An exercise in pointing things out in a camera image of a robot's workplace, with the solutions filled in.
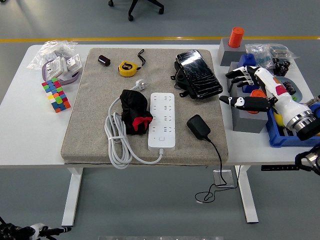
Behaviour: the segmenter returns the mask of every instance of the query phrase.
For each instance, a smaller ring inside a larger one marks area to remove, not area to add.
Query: black power adapter
[[[197,139],[208,140],[208,135],[211,130],[200,115],[194,115],[186,122],[186,125],[189,127],[191,132],[193,132]]]

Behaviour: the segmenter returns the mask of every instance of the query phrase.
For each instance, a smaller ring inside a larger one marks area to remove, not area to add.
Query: blue part
[[[54,109],[58,109],[59,108],[59,106],[58,106],[58,103],[55,101],[55,102],[53,102],[53,103],[51,103],[52,104],[52,107],[54,108]]]
[[[252,93],[253,90],[258,90],[260,87],[256,85],[245,85],[242,87],[242,92],[246,94]]]
[[[282,136],[272,110],[267,112],[268,121],[266,122],[266,129],[269,134],[269,143],[273,148],[281,147],[314,147],[320,144],[320,136],[313,136],[305,141],[301,141],[297,136]]]
[[[309,108],[311,109],[311,111],[313,112],[313,115],[316,118],[320,118],[320,103],[314,103],[311,106],[309,106]]]
[[[257,61],[255,56],[252,53],[241,55],[239,63],[237,65],[238,68],[245,67],[245,66],[256,66]]]

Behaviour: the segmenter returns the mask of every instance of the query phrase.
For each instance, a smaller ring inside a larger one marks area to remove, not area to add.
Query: colorful cube
[[[58,79],[54,78],[42,83],[43,89],[56,113],[70,108],[70,103]]]

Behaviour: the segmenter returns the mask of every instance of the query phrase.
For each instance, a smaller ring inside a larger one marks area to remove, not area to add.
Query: cracked phone screen
[[[185,78],[198,99],[218,95],[223,91],[219,80],[208,67],[198,50],[178,54],[176,61],[181,66]]]

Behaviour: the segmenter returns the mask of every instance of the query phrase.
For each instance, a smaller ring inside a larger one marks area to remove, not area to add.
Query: clear plastic bag
[[[292,59],[298,58],[293,52],[291,52],[286,46],[282,44],[269,43],[268,47],[273,58],[277,58],[283,61],[290,61]]]
[[[61,58],[70,58],[75,55],[75,45],[77,42],[67,40],[47,41],[37,52],[34,59],[27,66],[28,69],[41,70],[43,65],[49,61]]]
[[[274,62],[273,56],[270,53],[268,44],[246,44],[245,49],[247,54],[253,54],[258,67],[265,69],[272,69]]]
[[[298,58],[286,46],[278,43],[246,44],[245,49],[248,54],[254,55],[257,66],[268,70],[275,68],[273,59],[278,59],[281,64],[285,61],[289,62],[289,68],[292,69],[295,67],[294,59]]]

